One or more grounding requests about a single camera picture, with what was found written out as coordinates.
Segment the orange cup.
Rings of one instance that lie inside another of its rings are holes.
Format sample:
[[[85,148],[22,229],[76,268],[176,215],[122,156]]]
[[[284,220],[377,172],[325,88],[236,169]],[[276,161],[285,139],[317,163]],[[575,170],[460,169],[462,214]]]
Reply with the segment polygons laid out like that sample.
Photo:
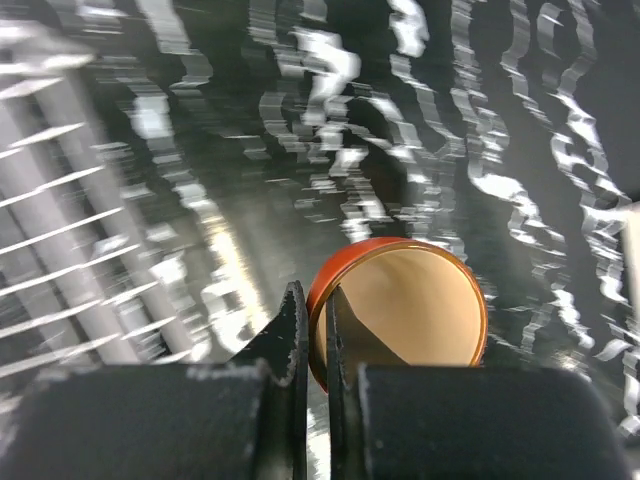
[[[411,365],[477,366],[488,308],[471,270],[435,245],[379,237],[348,245],[320,268],[307,294],[309,367],[328,387],[330,295],[342,289],[357,319]]]

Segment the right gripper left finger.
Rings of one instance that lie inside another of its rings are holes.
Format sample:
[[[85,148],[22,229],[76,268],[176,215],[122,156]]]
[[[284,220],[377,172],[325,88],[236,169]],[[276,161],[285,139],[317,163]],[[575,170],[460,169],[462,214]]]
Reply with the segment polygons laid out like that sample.
[[[303,479],[308,315],[299,282],[222,364],[43,370],[1,436],[5,479]]]

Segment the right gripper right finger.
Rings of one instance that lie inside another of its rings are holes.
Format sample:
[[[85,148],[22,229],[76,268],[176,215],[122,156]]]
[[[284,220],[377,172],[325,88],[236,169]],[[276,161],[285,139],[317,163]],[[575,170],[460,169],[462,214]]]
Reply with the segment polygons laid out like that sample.
[[[335,479],[629,479],[595,389],[552,368],[402,364],[336,289],[326,305]]]

